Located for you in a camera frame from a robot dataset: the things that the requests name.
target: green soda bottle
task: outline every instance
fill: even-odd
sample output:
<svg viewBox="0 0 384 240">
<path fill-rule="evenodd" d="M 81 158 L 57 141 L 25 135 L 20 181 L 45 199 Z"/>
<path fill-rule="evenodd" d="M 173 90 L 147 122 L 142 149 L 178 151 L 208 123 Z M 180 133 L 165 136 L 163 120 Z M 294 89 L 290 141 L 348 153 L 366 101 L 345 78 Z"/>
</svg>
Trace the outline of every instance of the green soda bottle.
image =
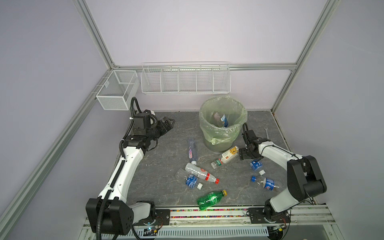
<svg viewBox="0 0 384 240">
<path fill-rule="evenodd" d="M 199 205 L 200 210 L 203 211 L 217 204 L 221 200 L 221 198 L 226 195 L 227 195 L 227 192 L 225 190 L 213 191 L 208 193 L 206 196 L 199 197 L 197 199 L 197 204 Z"/>
</svg>

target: trash can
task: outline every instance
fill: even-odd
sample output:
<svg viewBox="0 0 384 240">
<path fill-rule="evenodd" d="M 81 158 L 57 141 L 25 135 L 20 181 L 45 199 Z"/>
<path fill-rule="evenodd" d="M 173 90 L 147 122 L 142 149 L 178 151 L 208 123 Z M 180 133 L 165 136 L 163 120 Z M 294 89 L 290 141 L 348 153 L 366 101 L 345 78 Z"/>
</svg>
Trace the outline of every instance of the trash can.
<svg viewBox="0 0 384 240">
<path fill-rule="evenodd" d="M 213 125 L 212 115 L 214 112 L 225 114 L 228 127 Z M 200 128 L 204 134 L 205 146 L 214 152 L 228 150 L 239 135 L 247 117 L 248 113 L 245 107 L 233 97 L 212 97 L 205 101 L 199 112 Z"/>
</svg>

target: white mesh basket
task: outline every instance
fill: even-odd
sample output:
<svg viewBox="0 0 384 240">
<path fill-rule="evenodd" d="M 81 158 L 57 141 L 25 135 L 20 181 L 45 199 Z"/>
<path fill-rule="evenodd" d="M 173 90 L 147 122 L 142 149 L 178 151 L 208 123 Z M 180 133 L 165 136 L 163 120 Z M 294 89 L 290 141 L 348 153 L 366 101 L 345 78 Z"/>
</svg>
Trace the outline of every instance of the white mesh basket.
<svg viewBox="0 0 384 240">
<path fill-rule="evenodd" d="M 143 63 L 144 94 L 223 94 L 231 92 L 229 63 L 150 67 Z"/>
<path fill-rule="evenodd" d="M 136 71 L 113 70 L 96 97 L 105 110 L 129 110 L 139 85 Z"/>
</svg>

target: gray marble surface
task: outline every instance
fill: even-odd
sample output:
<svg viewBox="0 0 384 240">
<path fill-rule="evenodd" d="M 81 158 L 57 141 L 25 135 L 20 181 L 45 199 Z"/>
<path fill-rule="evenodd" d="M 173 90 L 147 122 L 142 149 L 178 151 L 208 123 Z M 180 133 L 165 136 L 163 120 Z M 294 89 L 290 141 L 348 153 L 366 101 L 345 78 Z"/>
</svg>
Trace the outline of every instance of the gray marble surface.
<svg viewBox="0 0 384 240">
<path fill-rule="evenodd" d="M 228 193 L 218 205 L 264 205 L 264 202 L 275 196 L 272 191 L 258 188 L 251 181 L 256 175 L 250 166 L 250 159 L 241 161 L 237 156 L 227 164 L 212 169 L 210 163 L 221 156 L 209 150 L 203 143 L 203 133 L 199 126 L 198 112 L 156 113 L 157 118 L 168 116 L 176 120 L 174 128 L 159 138 L 157 148 L 147 152 L 136 169 L 128 191 L 127 204 L 140 200 L 154 201 L 157 207 L 175 205 L 197 205 L 196 199 L 214 190 L 225 189 Z M 286 148 L 280 132 L 270 112 L 249 111 L 248 128 L 255 131 L 256 136 L 266 137 L 264 128 L 268 128 L 271 141 Z M 241 132 L 233 146 L 245 147 Z M 184 169 L 189 162 L 187 157 L 187 139 L 193 137 L 197 144 L 197 166 L 220 179 L 219 184 L 199 181 L 203 184 L 201 190 L 191 189 L 175 178 L 179 168 Z M 280 182 L 286 188 L 286 171 L 268 158 L 263 158 L 266 176 L 275 182 Z"/>
</svg>

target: robotic arm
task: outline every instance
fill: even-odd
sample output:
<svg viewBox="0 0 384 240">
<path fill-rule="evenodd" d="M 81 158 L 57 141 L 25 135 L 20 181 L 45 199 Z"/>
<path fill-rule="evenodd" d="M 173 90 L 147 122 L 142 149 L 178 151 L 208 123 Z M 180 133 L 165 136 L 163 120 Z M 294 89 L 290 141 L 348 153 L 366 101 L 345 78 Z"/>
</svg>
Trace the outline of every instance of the robotic arm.
<svg viewBox="0 0 384 240">
<path fill-rule="evenodd" d="M 260 160 L 267 157 L 287 171 L 287 188 L 265 202 L 264 210 L 258 213 L 267 222 L 275 222 L 287 215 L 287 210 L 309 197 L 326 192 L 327 186 L 316 159 L 301 156 L 271 142 L 257 137 L 253 130 L 243 125 L 245 148 L 239 149 L 240 159 Z"/>
<path fill-rule="evenodd" d="M 139 113 L 135 114 L 133 103 Z M 140 201 L 126 205 L 128 189 L 137 166 L 149 149 L 152 140 L 170 131 L 175 120 L 164 117 L 158 120 L 154 112 L 141 112 L 135 97 L 131 100 L 131 124 L 120 142 L 120 159 L 105 188 L 96 199 L 89 199 L 86 205 L 91 229 L 101 239 L 102 233 L 126 235 L 134 223 L 142 220 L 153 222 L 155 219 L 154 202 Z"/>
</svg>

